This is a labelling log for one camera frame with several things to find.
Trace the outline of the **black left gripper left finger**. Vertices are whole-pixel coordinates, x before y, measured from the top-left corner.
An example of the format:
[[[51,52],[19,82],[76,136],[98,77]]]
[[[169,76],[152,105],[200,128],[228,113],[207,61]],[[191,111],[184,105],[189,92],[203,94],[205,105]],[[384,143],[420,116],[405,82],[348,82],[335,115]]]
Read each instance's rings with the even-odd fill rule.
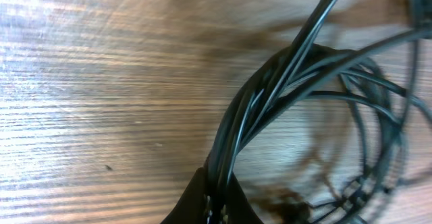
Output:
[[[177,204],[161,224],[204,224],[207,222],[206,176],[204,167],[196,170]]]

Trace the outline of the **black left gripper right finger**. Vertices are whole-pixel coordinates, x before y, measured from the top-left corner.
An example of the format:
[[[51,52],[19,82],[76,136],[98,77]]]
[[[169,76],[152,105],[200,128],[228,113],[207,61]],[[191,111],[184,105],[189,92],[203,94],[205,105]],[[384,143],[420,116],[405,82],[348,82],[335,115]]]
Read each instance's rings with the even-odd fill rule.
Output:
[[[237,178],[232,175],[225,194],[229,224],[263,224],[249,204]]]

